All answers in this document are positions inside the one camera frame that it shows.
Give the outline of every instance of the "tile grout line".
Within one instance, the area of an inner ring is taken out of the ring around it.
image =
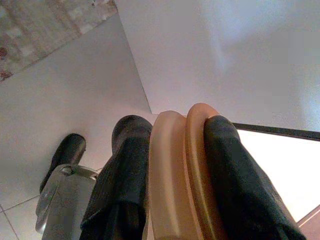
[[[21,205],[21,204],[24,204],[24,203],[26,203],[26,202],[28,202],[28,201],[30,201],[30,200],[32,200],[32,199],[35,199],[35,198],[37,198],[37,197],[39,197],[39,196],[40,196],[40,195],[34,196],[34,197],[29,198],[29,199],[27,199],[27,200],[25,200],[25,201],[23,201],[23,202],[20,202],[20,203],[14,205],[14,206],[11,206],[11,207],[9,207],[9,208],[7,208],[7,209],[3,209],[3,212],[4,212],[4,211],[8,211],[8,210],[10,210],[10,209],[13,209],[13,208],[15,208],[15,207],[17,207],[17,206],[19,206],[19,205]]]
[[[19,240],[19,237],[18,237],[18,235],[17,235],[17,233],[16,233],[16,231],[15,231],[15,229],[14,229],[14,226],[12,226],[12,224],[11,224],[11,222],[10,222],[10,220],[9,220],[9,218],[8,218],[5,210],[4,210],[4,208],[1,206],[1,204],[0,204],[0,209],[2,210],[2,212],[3,212],[3,214],[4,214],[5,218],[6,218],[6,220],[8,221],[8,223],[9,223],[9,225],[10,225],[10,227],[11,227],[11,229],[12,229],[12,231],[13,231],[15,237],[16,237],[16,239]]]

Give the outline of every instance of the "tiled floor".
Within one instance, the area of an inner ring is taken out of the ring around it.
[[[100,169],[128,114],[152,115],[118,15],[0,84],[0,240],[38,240],[39,185],[69,133],[83,135],[80,164]]]

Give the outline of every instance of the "white floor tile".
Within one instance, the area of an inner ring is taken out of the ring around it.
[[[3,212],[0,213],[0,240],[18,240]]]
[[[38,199],[36,197],[5,211],[19,240],[41,240],[42,238],[42,235],[35,229]]]
[[[0,203],[4,209],[39,194],[62,139],[87,141],[80,164],[102,168],[117,121],[137,114],[152,123],[118,15],[0,86]]]

